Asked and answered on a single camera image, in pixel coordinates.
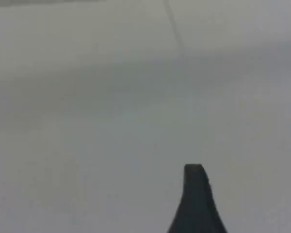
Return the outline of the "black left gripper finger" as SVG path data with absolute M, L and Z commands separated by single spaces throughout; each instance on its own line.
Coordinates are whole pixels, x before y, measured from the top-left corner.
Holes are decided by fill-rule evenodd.
M 226 233 L 201 164 L 184 166 L 183 192 L 169 233 Z

